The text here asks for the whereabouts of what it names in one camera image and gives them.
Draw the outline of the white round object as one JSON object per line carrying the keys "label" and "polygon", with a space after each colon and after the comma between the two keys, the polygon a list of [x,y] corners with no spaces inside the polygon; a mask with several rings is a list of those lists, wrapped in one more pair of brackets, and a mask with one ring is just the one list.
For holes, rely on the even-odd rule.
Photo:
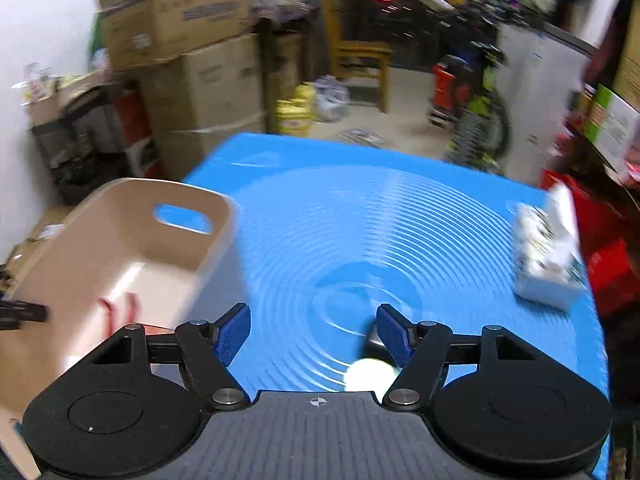
{"label": "white round object", "polygon": [[382,398],[395,381],[397,370],[393,365],[377,359],[360,359],[347,367],[343,375],[346,391],[371,391]]}

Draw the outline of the black earbuds case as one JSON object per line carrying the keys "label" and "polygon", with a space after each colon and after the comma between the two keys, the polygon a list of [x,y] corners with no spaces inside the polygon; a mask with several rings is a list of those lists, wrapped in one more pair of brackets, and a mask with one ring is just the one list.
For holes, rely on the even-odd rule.
{"label": "black earbuds case", "polygon": [[378,336],[378,324],[372,322],[369,326],[364,344],[370,351],[385,351],[386,347],[380,336]]}

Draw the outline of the beige plastic storage bin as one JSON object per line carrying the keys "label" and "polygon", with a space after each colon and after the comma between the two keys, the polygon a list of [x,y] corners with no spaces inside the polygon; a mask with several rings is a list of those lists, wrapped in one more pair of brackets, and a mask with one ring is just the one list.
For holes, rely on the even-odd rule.
{"label": "beige plastic storage bin", "polygon": [[43,304],[47,321],[1,334],[1,448],[24,478],[39,474],[18,432],[27,405],[108,334],[215,321],[246,300],[238,215],[205,188],[115,180],[29,258],[9,296]]}

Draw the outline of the tissue pack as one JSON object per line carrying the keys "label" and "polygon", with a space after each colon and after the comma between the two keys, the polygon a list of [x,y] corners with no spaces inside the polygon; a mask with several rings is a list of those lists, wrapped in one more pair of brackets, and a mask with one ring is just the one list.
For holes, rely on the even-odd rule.
{"label": "tissue pack", "polygon": [[519,203],[513,223],[514,294],[567,312],[585,295],[573,196],[552,185],[540,207]]}

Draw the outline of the blue silicone mat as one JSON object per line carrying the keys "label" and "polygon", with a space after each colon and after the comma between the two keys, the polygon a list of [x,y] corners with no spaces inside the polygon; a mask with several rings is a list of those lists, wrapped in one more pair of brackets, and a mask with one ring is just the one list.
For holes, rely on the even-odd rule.
{"label": "blue silicone mat", "polygon": [[347,388],[379,304],[458,334],[502,327],[600,390],[590,292],[568,312],[518,299],[512,232],[536,188],[376,148],[244,133],[186,182],[240,210],[252,329],[231,373],[252,397],[213,418],[161,479],[478,479],[424,420]]}

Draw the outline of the black metal shelf cart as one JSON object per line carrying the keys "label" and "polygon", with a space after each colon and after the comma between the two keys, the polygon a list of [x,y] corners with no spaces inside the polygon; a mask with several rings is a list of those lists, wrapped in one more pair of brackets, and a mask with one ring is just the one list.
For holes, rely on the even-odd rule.
{"label": "black metal shelf cart", "polygon": [[132,175],[115,110],[117,90],[114,84],[99,84],[81,91],[57,118],[30,128],[66,205],[75,206],[101,185]]}

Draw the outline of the green white product box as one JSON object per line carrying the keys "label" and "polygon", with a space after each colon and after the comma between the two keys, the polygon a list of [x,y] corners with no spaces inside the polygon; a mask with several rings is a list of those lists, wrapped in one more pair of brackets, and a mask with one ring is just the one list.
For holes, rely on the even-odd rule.
{"label": "green white product box", "polygon": [[616,174],[639,160],[639,112],[615,92],[600,86],[592,100],[585,137]]}

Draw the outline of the large stacked cardboard box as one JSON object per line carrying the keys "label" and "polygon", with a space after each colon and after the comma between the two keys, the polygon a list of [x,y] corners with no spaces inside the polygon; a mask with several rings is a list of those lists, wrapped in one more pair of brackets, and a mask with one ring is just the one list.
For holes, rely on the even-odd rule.
{"label": "large stacked cardboard box", "polygon": [[147,67],[139,82],[154,142],[175,180],[235,134],[265,131],[262,66],[254,35]]}

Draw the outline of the green kids bicycle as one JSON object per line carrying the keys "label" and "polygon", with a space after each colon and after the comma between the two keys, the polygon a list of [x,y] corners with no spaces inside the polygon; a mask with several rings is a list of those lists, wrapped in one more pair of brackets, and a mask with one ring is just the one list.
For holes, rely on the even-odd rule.
{"label": "green kids bicycle", "polygon": [[473,41],[470,47],[469,61],[447,54],[434,65],[428,118],[435,126],[451,128],[446,162],[501,176],[511,122],[495,76],[506,56],[486,42]]}

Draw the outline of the yellow detergent jug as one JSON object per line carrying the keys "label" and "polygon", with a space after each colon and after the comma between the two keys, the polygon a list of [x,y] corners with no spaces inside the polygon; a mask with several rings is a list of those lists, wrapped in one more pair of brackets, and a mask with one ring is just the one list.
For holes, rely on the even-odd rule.
{"label": "yellow detergent jug", "polygon": [[278,133],[306,138],[314,124],[316,90],[310,82],[299,84],[291,99],[277,100]]}

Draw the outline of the white plastic bag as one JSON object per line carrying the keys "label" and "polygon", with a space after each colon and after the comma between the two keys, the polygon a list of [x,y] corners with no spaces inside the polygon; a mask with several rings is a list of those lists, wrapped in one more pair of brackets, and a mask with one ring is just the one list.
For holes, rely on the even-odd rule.
{"label": "white plastic bag", "polygon": [[318,122],[338,122],[348,112],[350,95],[347,87],[332,75],[314,82],[314,116]]}

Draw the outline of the wooden chair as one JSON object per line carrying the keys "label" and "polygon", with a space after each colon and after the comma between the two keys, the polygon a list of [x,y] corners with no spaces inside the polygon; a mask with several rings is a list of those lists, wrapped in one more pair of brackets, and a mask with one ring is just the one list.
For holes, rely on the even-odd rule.
{"label": "wooden chair", "polygon": [[335,0],[321,0],[330,74],[336,79],[369,78],[378,82],[378,109],[388,112],[388,72],[393,50],[385,42],[346,40]]}

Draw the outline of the upper open cardboard box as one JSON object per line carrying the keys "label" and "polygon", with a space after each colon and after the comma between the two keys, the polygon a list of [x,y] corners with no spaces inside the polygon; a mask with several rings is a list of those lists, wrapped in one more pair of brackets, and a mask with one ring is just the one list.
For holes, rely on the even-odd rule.
{"label": "upper open cardboard box", "polygon": [[163,63],[239,36],[252,0],[98,0],[99,32],[115,72]]}

